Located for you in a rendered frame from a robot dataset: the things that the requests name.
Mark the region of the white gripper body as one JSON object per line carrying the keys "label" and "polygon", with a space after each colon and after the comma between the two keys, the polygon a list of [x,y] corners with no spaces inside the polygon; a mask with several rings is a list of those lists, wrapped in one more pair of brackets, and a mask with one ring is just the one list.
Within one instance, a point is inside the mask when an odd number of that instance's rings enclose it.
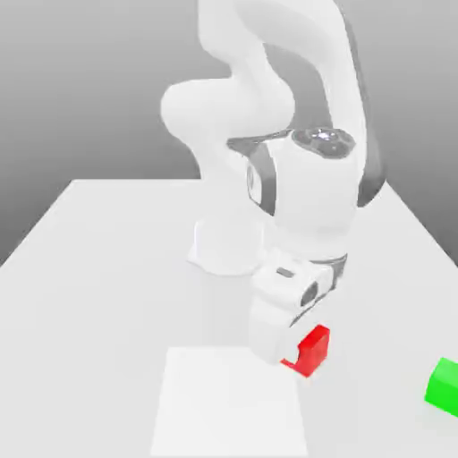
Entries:
{"label": "white gripper body", "polygon": [[299,344],[317,324],[316,304],[291,311],[254,298],[249,315],[249,347],[264,362],[299,359]]}

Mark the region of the small red cube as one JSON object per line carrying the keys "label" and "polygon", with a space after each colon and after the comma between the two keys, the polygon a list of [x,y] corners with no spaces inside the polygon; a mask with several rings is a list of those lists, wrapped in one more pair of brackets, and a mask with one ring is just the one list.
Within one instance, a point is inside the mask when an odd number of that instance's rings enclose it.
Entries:
{"label": "small red cube", "polygon": [[330,329],[316,325],[294,347],[294,353],[281,359],[281,363],[304,377],[310,377],[327,357],[329,338]]}

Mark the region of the small green cube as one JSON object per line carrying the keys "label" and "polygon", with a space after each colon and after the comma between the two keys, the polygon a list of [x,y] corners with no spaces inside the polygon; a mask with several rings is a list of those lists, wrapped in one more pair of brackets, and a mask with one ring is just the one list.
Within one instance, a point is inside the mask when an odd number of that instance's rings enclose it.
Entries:
{"label": "small green cube", "polygon": [[431,373],[424,400],[458,418],[458,362],[441,358]]}

